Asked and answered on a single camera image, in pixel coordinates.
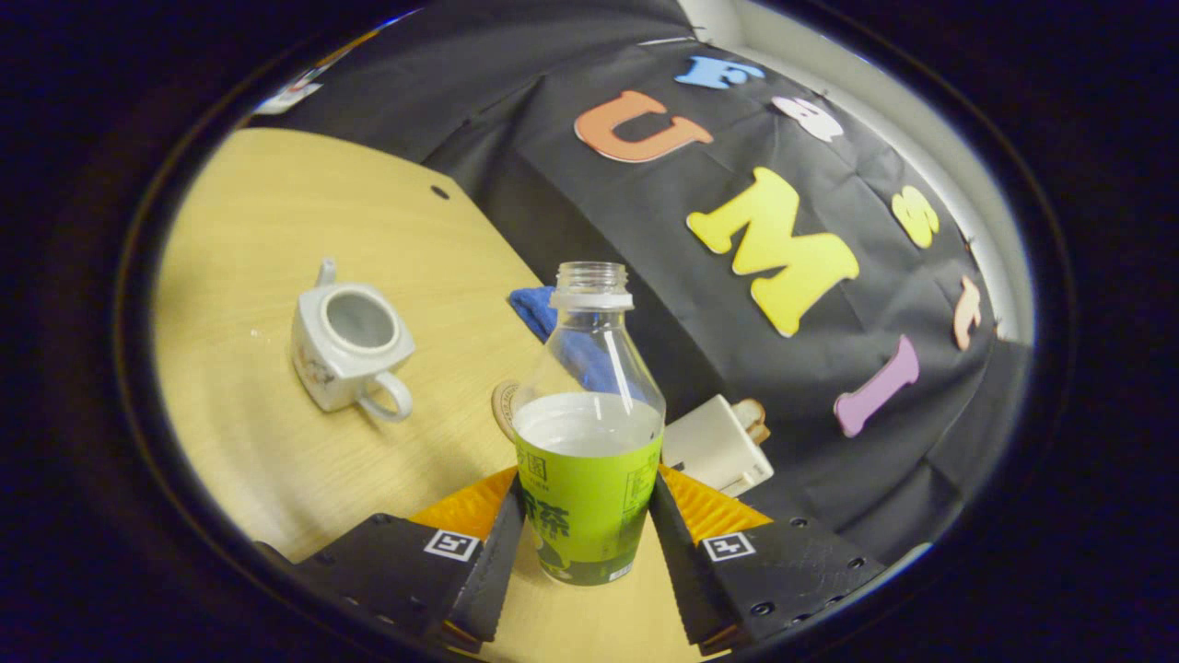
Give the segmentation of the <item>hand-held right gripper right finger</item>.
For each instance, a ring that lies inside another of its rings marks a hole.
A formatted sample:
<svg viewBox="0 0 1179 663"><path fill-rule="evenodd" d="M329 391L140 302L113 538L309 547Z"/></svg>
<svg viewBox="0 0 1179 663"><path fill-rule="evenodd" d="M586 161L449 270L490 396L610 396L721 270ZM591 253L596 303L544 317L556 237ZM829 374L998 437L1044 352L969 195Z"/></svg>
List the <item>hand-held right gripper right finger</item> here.
<svg viewBox="0 0 1179 663"><path fill-rule="evenodd" d="M763 516L664 465L648 514L683 630L703 655L796 634L885 571L814 517Z"/></svg>

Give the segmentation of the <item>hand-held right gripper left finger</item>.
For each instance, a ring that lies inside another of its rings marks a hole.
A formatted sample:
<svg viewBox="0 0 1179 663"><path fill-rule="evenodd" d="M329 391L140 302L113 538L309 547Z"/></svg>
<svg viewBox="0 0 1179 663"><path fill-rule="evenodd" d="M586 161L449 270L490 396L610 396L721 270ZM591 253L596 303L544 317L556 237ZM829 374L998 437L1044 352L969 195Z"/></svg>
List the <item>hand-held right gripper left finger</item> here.
<svg viewBox="0 0 1179 663"><path fill-rule="evenodd" d="M292 563L253 546L363 621L479 652L496 639L525 524L518 470L472 483L408 518L374 513Z"/></svg>

